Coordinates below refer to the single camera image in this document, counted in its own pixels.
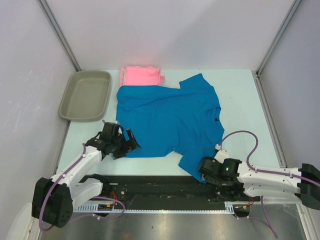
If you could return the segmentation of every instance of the white wall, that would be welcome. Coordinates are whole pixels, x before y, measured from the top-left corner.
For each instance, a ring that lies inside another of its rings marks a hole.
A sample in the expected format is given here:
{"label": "white wall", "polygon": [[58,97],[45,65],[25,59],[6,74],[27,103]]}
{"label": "white wall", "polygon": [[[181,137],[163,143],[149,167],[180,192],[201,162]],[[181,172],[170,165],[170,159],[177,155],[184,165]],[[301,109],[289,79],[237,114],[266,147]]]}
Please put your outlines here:
{"label": "white wall", "polygon": [[[262,85],[290,166],[320,169],[320,1],[305,0],[270,62]],[[320,212],[314,211],[316,226]]]}
{"label": "white wall", "polygon": [[257,69],[293,0],[48,0],[83,69]]}
{"label": "white wall", "polygon": [[75,71],[36,0],[0,8],[0,239],[49,177],[66,127],[58,115]]}

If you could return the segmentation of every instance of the folded pink cloth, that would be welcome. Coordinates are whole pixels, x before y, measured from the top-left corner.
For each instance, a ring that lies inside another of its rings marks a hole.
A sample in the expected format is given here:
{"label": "folded pink cloth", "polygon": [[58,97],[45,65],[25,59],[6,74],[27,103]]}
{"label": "folded pink cloth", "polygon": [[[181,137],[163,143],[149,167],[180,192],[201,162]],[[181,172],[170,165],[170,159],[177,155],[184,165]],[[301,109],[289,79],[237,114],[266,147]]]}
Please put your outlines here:
{"label": "folded pink cloth", "polygon": [[161,75],[161,69],[154,66],[127,66],[120,69],[119,87],[124,85],[160,86],[164,81],[165,76]]}

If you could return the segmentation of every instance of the blue cloth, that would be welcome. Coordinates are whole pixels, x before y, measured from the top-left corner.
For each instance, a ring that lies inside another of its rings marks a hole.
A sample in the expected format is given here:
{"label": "blue cloth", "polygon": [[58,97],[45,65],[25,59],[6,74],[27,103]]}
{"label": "blue cloth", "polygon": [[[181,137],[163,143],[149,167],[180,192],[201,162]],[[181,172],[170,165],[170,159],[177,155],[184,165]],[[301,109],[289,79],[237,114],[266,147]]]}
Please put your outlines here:
{"label": "blue cloth", "polygon": [[200,161],[215,156],[224,133],[218,96],[202,74],[179,84],[180,88],[122,86],[116,120],[132,130],[141,146],[128,158],[164,157],[176,151],[183,155],[179,166],[205,183],[198,172]]}

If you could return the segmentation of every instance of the gray tray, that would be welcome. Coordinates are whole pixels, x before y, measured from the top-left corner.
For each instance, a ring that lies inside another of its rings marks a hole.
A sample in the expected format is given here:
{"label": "gray tray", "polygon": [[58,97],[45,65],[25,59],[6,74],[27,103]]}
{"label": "gray tray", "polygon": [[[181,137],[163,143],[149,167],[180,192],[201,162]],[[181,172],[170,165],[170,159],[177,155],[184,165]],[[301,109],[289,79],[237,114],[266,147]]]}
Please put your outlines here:
{"label": "gray tray", "polygon": [[70,121],[95,121],[103,117],[111,88],[107,71],[79,71],[71,78],[59,108],[61,117]]}

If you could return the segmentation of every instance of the reflective metal surface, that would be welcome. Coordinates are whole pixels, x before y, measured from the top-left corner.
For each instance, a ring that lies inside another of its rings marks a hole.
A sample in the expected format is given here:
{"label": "reflective metal surface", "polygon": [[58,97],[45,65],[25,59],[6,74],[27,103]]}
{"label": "reflective metal surface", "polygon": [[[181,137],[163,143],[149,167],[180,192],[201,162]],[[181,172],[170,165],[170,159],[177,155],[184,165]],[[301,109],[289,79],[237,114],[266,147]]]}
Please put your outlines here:
{"label": "reflective metal surface", "polygon": [[[295,205],[267,205],[280,240],[305,240]],[[261,206],[251,216],[264,218]],[[230,214],[125,214],[113,220],[84,217],[62,229],[40,235],[40,240],[273,240],[267,226],[256,220],[236,220]]]}

